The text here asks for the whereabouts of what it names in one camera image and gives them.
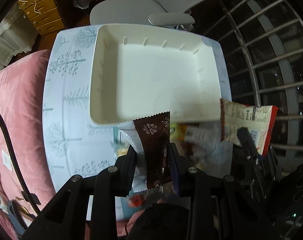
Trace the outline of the white red snack packet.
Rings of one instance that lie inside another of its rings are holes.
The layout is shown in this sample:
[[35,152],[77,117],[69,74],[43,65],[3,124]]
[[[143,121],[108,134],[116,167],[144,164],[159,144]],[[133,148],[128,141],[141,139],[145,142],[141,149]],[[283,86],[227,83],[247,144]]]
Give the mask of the white red snack packet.
[[237,131],[245,127],[252,137],[258,154],[265,157],[279,108],[248,106],[225,99],[220,99],[220,107],[221,141],[229,141],[240,146]]

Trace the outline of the brown white snack packet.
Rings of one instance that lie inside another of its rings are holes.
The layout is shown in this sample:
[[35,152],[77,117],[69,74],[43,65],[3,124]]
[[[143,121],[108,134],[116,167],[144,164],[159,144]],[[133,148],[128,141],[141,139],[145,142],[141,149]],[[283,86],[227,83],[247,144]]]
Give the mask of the brown white snack packet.
[[172,181],[166,165],[170,143],[170,113],[162,112],[119,124],[119,130],[137,153],[132,190],[137,193]]

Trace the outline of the white round pastry packet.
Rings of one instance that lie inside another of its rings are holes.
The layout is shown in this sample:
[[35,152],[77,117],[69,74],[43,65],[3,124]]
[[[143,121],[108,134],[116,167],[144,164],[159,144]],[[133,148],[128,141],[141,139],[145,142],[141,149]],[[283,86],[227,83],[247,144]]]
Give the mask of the white round pastry packet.
[[227,170],[229,173],[232,162],[232,143],[221,141],[220,128],[214,125],[211,128],[188,125],[184,141],[191,143],[192,161],[200,164],[207,172]]

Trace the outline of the green snack packet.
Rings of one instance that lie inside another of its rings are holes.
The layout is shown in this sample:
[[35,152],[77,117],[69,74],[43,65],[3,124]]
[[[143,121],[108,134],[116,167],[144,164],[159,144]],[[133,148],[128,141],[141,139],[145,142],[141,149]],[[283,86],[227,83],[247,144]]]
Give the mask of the green snack packet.
[[184,141],[187,125],[172,123],[170,125],[170,140]]

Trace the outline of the tree-print white tablecloth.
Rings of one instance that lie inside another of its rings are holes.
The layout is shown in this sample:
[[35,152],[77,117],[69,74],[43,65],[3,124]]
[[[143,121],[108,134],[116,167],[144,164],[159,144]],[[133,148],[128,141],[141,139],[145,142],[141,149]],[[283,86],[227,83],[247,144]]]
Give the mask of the tree-print white tablecloth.
[[[126,143],[118,127],[120,123],[98,125],[89,115],[94,46],[101,26],[61,31],[49,58],[42,125],[45,154],[56,190],[60,190],[74,174],[90,177],[113,165],[117,151]],[[222,99],[230,100],[229,78],[223,86],[229,93]],[[214,125],[220,127],[220,118],[207,122],[172,123],[211,128]],[[208,174],[223,177],[228,173],[219,169]]]

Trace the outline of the steel window grille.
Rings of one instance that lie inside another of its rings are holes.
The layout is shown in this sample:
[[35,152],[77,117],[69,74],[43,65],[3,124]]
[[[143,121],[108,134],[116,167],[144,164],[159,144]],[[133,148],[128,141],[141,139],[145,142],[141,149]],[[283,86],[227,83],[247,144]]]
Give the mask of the steel window grille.
[[234,101],[274,105],[270,144],[303,158],[303,19],[288,0],[216,0],[204,34],[224,51]]

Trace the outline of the white plastic storage bin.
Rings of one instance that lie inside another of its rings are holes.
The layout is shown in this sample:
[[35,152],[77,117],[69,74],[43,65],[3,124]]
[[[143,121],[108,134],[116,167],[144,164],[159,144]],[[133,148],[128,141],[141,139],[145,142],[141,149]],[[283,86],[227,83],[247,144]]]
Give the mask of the white plastic storage bin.
[[172,122],[216,121],[227,79],[217,41],[150,25],[105,24],[94,46],[89,115],[98,125],[162,112]]

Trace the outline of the pink blanket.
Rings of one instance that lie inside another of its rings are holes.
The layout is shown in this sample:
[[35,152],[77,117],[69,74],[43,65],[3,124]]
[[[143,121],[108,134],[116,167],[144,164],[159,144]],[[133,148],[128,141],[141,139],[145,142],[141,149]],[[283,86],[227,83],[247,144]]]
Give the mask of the pink blanket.
[[[55,195],[49,175],[42,131],[42,103],[50,52],[29,54],[0,70],[0,115],[8,129],[24,181],[43,209]],[[22,187],[10,163],[9,152],[0,129],[0,195],[4,201],[16,200],[29,213]]]

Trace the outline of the grey office chair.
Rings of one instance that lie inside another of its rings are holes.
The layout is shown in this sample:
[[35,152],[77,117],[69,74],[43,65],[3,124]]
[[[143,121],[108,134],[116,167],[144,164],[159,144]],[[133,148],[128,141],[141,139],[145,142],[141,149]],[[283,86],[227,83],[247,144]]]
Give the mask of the grey office chair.
[[106,0],[91,10],[90,25],[191,25],[195,20],[187,12],[202,1],[204,0]]

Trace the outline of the white lace cloth cover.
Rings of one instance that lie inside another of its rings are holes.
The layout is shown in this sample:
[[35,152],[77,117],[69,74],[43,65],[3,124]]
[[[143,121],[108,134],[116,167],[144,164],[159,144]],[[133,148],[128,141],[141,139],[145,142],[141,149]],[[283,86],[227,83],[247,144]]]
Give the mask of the white lace cloth cover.
[[13,56],[31,51],[38,34],[19,4],[15,3],[0,23],[0,70]]

